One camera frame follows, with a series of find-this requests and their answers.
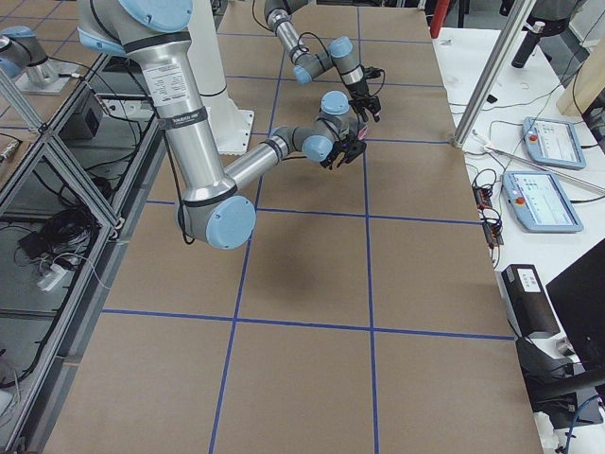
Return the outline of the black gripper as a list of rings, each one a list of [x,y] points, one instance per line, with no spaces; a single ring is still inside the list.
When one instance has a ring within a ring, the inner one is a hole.
[[[334,168],[339,168],[344,164],[349,163],[349,151],[351,150],[350,144],[346,141],[338,141],[333,144],[332,150],[320,162],[320,165],[323,168],[327,168],[329,170],[333,170]]]
[[[359,114],[363,122],[368,122],[367,112],[372,114],[375,122],[381,120],[381,104],[378,95],[371,95],[366,80],[362,79],[352,84],[346,84],[346,88],[351,96],[349,104],[354,111]]]

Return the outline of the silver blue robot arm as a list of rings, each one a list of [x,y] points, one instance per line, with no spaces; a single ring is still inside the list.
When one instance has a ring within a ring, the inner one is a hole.
[[[365,66],[361,63],[353,42],[341,36],[329,44],[321,46],[321,52],[314,53],[303,42],[303,35],[292,24],[294,12],[306,6],[306,1],[267,1],[263,8],[266,27],[282,44],[293,64],[293,74],[300,84],[308,84],[331,69],[338,76],[349,93],[349,105],[364,120],[380,120],[381,102],[377,93],[371,93],[370,79],[377,79],[386,73],[383,69]]]
[[[294,152],[326,168],[350,163],[366,148],[367,121],[357,108],[367,93],[363,66],[346,37],[315,58],[304,55],[291,23],[299,1],[271,1],[264,17],[294,62],[296,80],[307,83],[336,69],[343,89],[323,96],[309,127],[280,127],[229,165],[216,139],[235,119],[222,109],[226,94],[216,24],[206,1],[81,1],[80,42],[100,53],[128,58],[142,70],[146,90],[175,154],[176,221],[182,234],[229,250],[245,243],[256,211],[241,189]]]

